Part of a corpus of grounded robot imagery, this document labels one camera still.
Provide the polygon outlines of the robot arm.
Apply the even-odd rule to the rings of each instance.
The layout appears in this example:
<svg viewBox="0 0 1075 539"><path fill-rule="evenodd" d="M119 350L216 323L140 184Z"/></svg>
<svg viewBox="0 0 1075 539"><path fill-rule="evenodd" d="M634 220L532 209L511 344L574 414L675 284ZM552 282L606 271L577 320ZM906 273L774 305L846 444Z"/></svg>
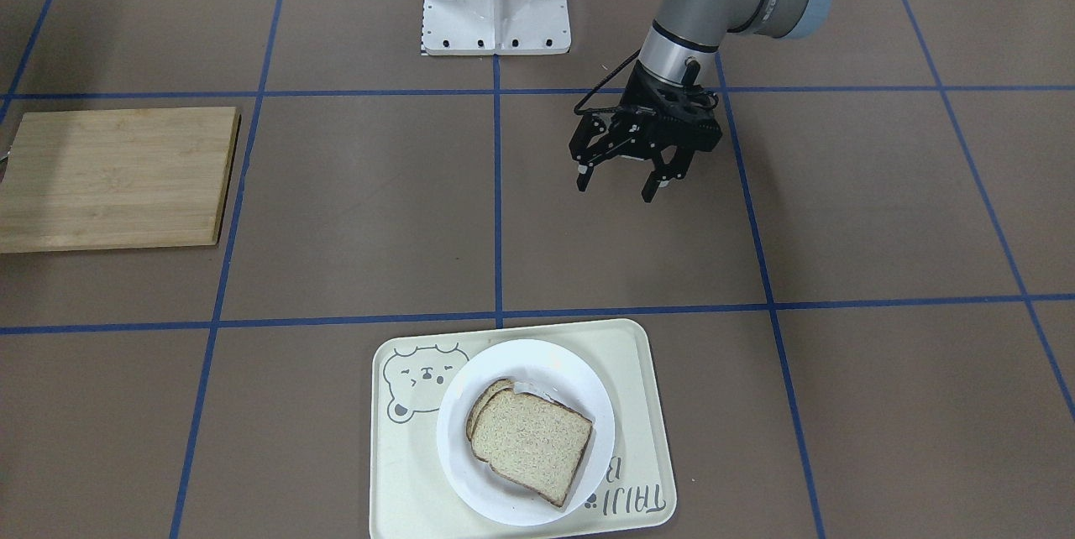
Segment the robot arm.
<svg viewBox="0 0 1075 539"><path fill-rule="evenodd" d="M653 165L642 184L649 202L668 183L687 176L698 153L721 141L718 96L705 81L723 38L764 36L799 40L828 18L832 0L662 0L641 49L619 70L629 77L614 107L579 100L579 125L569 139L576 186L586 192L594 169L613 158Z"/></svg>

